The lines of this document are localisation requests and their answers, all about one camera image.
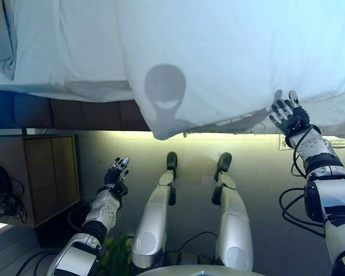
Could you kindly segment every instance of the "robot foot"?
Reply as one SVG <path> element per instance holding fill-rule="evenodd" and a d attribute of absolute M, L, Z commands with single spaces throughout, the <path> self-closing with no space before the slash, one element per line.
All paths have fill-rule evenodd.
<path fill-rule="evenodd" d="M 224 152 L 223 154 L 221 154 L 217 162 L 217 169 L 216 169 L 216 173 L 214 174 L 214 180 L 218 181 L 219 172 L 220 171 L 227 172 L 229 170 L 230 164 L 231 164 L 231 154 L 229 152 Z"/>
<path fill-rule="evenodd" d="M 178 167 L 178 155 L 176 152 L 170 151 L 167 154 L 166 166 L 170 171 L 174 171 L 174 178 L 177 177 L 177 167 Z"/>

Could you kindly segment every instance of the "robot leg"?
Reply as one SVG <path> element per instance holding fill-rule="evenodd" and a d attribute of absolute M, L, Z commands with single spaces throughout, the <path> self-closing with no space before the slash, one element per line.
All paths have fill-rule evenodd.
<path fill-rule="evenodd" d="M 176 175 L 177 155 L 167 155 L 167 171 L 160 177 L 143 212 L 132 244 L 132 260 L 141 269 L 162 265 L 166 243 L 166 208 L 175 204 L 173 181 Z"/>
<path fill-rule="evenodd" d="M 221 155 L 217 164 L 216 188 L 212 203 L 221 208 L 221 225 L 216 244 L 216 261 L 241 270 L 252 270 L 253 248 L 248 214 L 236 190 L 234 180 L 227 174 L 231 155 Z"/>

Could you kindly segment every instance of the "floor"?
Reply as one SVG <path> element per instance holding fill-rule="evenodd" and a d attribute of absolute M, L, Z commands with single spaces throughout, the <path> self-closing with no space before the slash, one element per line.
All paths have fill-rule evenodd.
<path fill-rule="evenodd" d="M 168 207 L 167 249 L 202 231 L 219 230 L 220 210 L 210 198 L 213 174 L 219 156 L 233 156 L 229 174 L 235 179 L 249 218 L 254 244 L 254 271 L 265 275 L 328 275 L 331 271 L 324 239 L 299 229 L 281 217 L 279 194 L 290 187 L 302 187 L 302 178 L 290 175 L 291 150 L 279 150 L 279 135 L 205 134 L 155 140 L 148 132 L 77 132 L 82 194 L 91 200 L 102 185 L 106 169 L 117 156 L 131 158 L 125 183 L 129 194 L 123 198 L 111 235 L 133 234 L 158 179 L 165 171 L 169 151 L 178 154 L 174 183 L 177 204 Z M 345 148 L 336 152 L 345 165 Z M 293 213 L 301 218 L 304 206 Z M 186 252 L 212 256 L 214 237 L 203 235 L 190 242 Z"/>

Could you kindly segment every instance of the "electrical cord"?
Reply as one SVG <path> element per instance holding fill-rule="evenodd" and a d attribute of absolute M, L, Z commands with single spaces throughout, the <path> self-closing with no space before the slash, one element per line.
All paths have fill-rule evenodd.
<path fill-rule="evenodd" d="M 37 263 L 36 263 L 36 266 L 34 267 L 33 276 L 37 276 L 37 271 L 38 271 L 38 269 L 39 269 L 39 267 L 40 267 L 40 263 L 41 263 L 46 257 L 48 257 L 48 256 L 50 256 L 50 255 L 57 255 L 57 253 L 46 253 L 46 254 L 44 254 L 43 256 L 41 256 L 41 257 L 38 259 L 38 261 L 37 261 Z"/>
<path fill-rule="evenodd" d="M 291 192 L 291 191 L 304 191 L 304 188 L 291 188 L 291 189 L 287 189 L 286 191 L 284 191 L 283 193 L 281 193 L 281 195 L 279 196 L 279 205 L 280 205 L 280 207 L 281 207 L 281 209 L 282 209 L 282 217 L 283 217 L 286 221 L 288 221 L 288 222 L 290 222 L 290 223 L 292 223 L 292 224 L 294 224 L 294 225 L 296 225 L 296 226 L 298 226 L 298 227 L 300 227 L 300 228 L 302 228 L 302 229 L 304 229 L 304 230 L 307 230 L 307 231 L 309 231 L 309 232 L 311 232 L 311 233 L 313 233 L 313 234 L 315 234 L 315 235 L 317 235 L 317 236 L 325 237 L 325 234 L 324 234 L 324 233 L 320 233 L 320 232 L 318 232 L 318 231 L 315 231 L 315 230 L 313 230 L 312 228 L 306 227 L 306 226 L 304 226 L 304 225 L 302 225 L 302 224 L 300 224 L 300 223 L 303 223 L 303 224 L 306 224 L 306 225 L 311 225 L 311 226 L 314 226 L 314 227 L 322 227 L 322 228 L 323 228 L 323 225 L 322 225 L 322 224 L 310 223 L 310 222 L 308 222 L 308 221 L 300 220 L 299 218 L 294 217 L 293 215 L 291 215 L 291 214 L 288 212 L 288 209 L 289 209 L 291 206 L 293 206 L 296 202 L 298 202 L 300 199 L 302 199 L 302 198 L 304 197 L 304 194 L 299 195 L 297 198 L 295 198 L 293 201 L 291 201 L 289 204 L 287 204 L 287 205 L 284 207 L 284 205 L 283 205 L 283 203 L 282 203 L 282 199 L 283 199 L 283 197 L 284 197 L 285 194 L 287 194 L 287 193 L 289 193 L 289 192 Z"/>
<path fill-rule="evenodd" d="M 296 159 L 295 159 L 295 162 L 297 163 L 298 159 L 299 159 L 300 155 L 297 155 Z M 294 177 L 303 177 L 302 175 L 300 174 L 295 174 L 294 173 L 294 166 L 295 166 L 295 163 L 292 164 L 292 168 L 290 169 L 290 172 L 292 174 L 292 176 Z"/>
<path fill-rule="evenodd" d="M 215 233 L 211 232 L 211 231 L 204 231 L 204 232 L 201 232 L 201 233 L 196 234 L 195 236 L 191 237 L 191 238 L 190 238 L 189 240 L 187 240 L 186 242 L 184 242 L 183 245 L 180 246 L 180 248 L 177 250 L 177 252 L 182 251 L 182 249 L 183 249 L 188 243 L 190 243 L 192 240 L 194 240 L 195 238 L 197 238 L 197 237 L 199 237 L 199 236 L 201 236 L 201 235 L 203 235 L 203 234 L 211 234 L 211 235 L 217 237 L 217 235 L 216 235 Z"/>
<path fill-rule="evenodd" d="M 313 129 L 313 125 L 311 125 L 311 126 L 307 129 L 307 131 L 303 134 L 303 136 L 301 136 L 299 142 L 297 143 L 297 145 L 296 145 L 295 148 L 294 148 L 294 152 L 293 152 L 293 165 L 292 165 L 292 169 L 291 169 L 292 175 L 294 175 L 294 174 L 293 174 L 293 169 L 294 169 L 294 167 L 295 167 L 295 168 L 297 169 L 298 173 L 300 174 L 300 176 L 306 178 L 306 174 L 304 174 L 304 173 L 300 170 L 300 168 L 299 168 L 299 166 L 298 166 L 298 164 L 297 164 L 297 159 L 298 159 L 298 157 L 297 157 L 297 150 L 298 150 L 298 147 L 300 146 L 301 142 L 303 142 L 304 138 L 307 136 L 307 134 L 308 134 L 312 129 Z"/>
<path fill-rule="evenodd" d="M 58 251 L 42 251 L 42 252 L 38 252 L 34 255 L 32 255 L 31 257 L 29 257 L 20 267 L 20 269 L 18 270 L 16 276 L 20 276 L 22 271 L 24 270 L 24 268 L 28 265 L 28 263 L 33 260 L 35 257 L 42 255 L 42 254 L 54 254 L 57 255 L 59 252 Z"/>
<path fill-rule="evenodd" d="M 0 217 L 11 216 L 15 219 L 20 219 L 23 224 L 27 222 L 27 211 L 23 205 L 23 202 L 20 200 L 20 197 L 24 194 L 23 184 L 14 178 L 10 179 L 11 181 L 17 182 L 21 186 L 20 195 L 15 195 L 14 193 L 7 194 L 3 191 L 0 191 L 0 195 L 5 196 L 2 203 L 5 204 L 5 207 L 8 208 L 7 211 L 4 211 L 0 214 Z"/>
<path fill-rule="evenodd" d="M 14 181 L 14 182 L 17 182 L 17 183 L 21 186 L 21 188 L 22 188 L 21 194 L 20 194 L 20 195 L 17 195 L 17 197 L 23 196 L 23 194 L 24 194 L 24 187 L 23 187 L 22 182 L 20 182 L 19 180 L 15 179 L 15 178 L 11 178 L 10 180 L 11 180 L 11 181 Z"/>
<path fill-rule="evenodd" d="M 90 204 L 91 203 L 91 201 L 90 202 L 84 202 L 82 205 L 79 205 L 78 207 L 76 207 L 76 208 L 74 208 L 72 211 L 70 211 L 69 213 L 68 213 L 68 216 L 67 216 L 67 220 L 68 220 L 68 223 L 69 223 L 69 225 L 73 228 L 73 229 L 75 229 L 76 231 L 80 231 L 81 229 L 79 228 L 79 227 L 77 227 L 72 221 L 71 221 L 71 214 L 74 212 L 74 211 L 76 211 L 76 210 L 78 210 L 78 209 L 80 209 L 81 207 L 84 207 L 85 205 L 87 205 L 87 204 Z"/>

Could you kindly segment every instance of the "green plant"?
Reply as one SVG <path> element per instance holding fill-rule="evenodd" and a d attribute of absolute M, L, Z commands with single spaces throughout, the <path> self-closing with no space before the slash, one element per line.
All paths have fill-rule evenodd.
<path fill-rule="evenodd" d="M 133 237 L 109 237 L 102 245 L 101 263 L 105 276 L 130 276 Z"/>

